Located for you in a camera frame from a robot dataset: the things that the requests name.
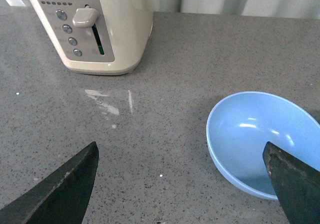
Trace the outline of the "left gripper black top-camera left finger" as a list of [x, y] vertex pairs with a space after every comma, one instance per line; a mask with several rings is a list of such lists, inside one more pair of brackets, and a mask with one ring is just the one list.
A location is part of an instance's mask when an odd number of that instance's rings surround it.
[[2, 224], [80, 224], [99, 163], [92, 142], [28, 192], [0, 211]]

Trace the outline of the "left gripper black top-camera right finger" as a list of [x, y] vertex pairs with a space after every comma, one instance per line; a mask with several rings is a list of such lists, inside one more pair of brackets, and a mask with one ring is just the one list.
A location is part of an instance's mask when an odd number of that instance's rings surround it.
[[271, 142], [263, 161], [277, 199], [291, 224], [320, 222], [320, 172]]

